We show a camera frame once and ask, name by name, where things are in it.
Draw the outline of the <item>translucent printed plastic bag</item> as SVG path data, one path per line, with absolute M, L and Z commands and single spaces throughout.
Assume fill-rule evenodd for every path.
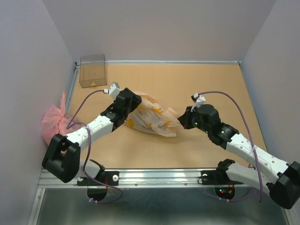
M 162 105 L 151 95 L 136 91 L 142 102 L 131 112 L 124 122 L 129 128 L 140 132 L 161 135 L 167 138 L 177 136 L 179 114 L 172 108 Z

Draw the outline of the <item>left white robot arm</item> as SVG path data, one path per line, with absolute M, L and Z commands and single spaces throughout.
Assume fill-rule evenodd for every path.
M 114 99 L 113 103 L 92 122 L 70 134 L 52 137 L 42 167 L 62 182 L 68 183 L 76 176 L 88 177 L 95 185 L 104 181 L 103 167 L 92 160 L 82 161 L 81 152 L 123 125 L 128 115 L 142 102 L 142 98 L 128 88 L 110 87 L 108 93 Z

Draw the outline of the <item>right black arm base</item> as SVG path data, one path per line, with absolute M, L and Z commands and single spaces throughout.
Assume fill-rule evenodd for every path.
M 233 183 L 241 185 L 242 182 L 234 181 L 229 179 L 226 171 L 228 170 L 231 164 L 234 164 L 235 161 L 231 159 L 225 159 L 220 161 L 218 166 L 214 170 L 201 170 L 200 177 L 197 178 L 197 183 L 202 185 L 231 185 Z

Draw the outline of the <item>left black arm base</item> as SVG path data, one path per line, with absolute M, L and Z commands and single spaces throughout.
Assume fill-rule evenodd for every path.
M 83 172 L 83 163 L 84 161 L 80 161 L 80 169 L 77 173 L 77 185 L 78 186 L 100 186 L 97 182 L 88 178 Z M 106 170 L 103 165 L 96 162 L 95 160 L 89 159 L 86 164 L 86 172 L 93 179 L 105 183 L 110 186 L 117 186 L 119 184 L 119 171 L 116 170 Z

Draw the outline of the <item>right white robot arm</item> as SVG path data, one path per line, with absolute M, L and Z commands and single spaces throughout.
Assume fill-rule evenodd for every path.
M 221 121 L 214 106 L 188 106 L 178 120 L 184 129 L 203 131 L 213 144 L 251 164 L 249 168 L 225 159 L 218 163 L 215 174 L 208 174 L 203 182 L 243 183 L 261 189 L 284 209 L 291 209 L 299 200 L 300 164 L 296 161 L 290 164 L 252 145 L 237 129 Z

